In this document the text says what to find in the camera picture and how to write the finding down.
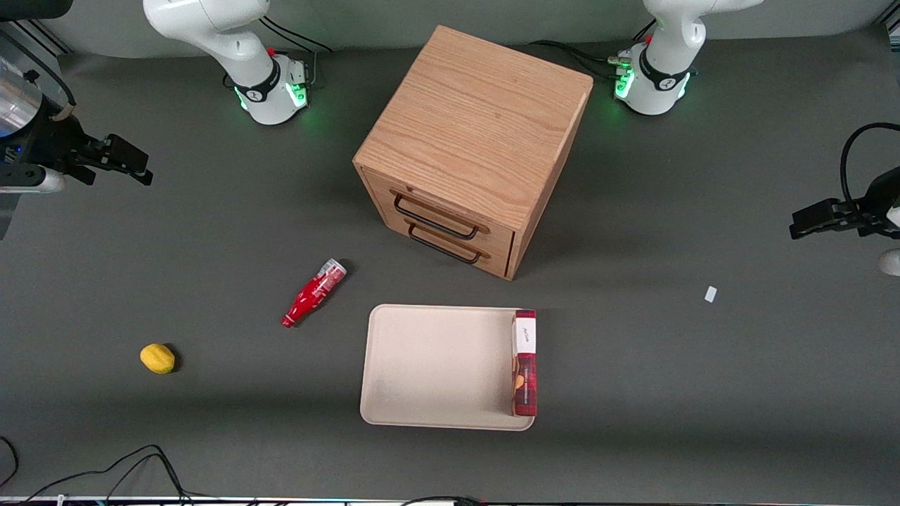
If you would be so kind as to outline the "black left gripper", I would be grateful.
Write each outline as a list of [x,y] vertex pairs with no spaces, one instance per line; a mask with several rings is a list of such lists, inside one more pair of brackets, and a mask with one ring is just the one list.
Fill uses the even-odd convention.
[[859,237],[882,235],[899,237],[898,225],[888,218],[888,212],[899,198],[899,167],[875,177],[865,195],[854,200],[868,226],[859,227],[851,205],[837,198],[828,198],[792,214],[792,240],[804,239],[814,233],[841,233],[858,228]]

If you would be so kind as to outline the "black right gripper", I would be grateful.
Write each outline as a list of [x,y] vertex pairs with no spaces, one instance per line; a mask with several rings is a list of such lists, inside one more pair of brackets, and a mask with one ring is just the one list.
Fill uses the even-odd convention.
[[64,186],[67,177],[92,186],[95,169],[150,186],[154,175],[147,163],[148,155],[131,142],[116,134],[94,138],[74,117],[60,122],[35,117],[15,134],[16,186]]

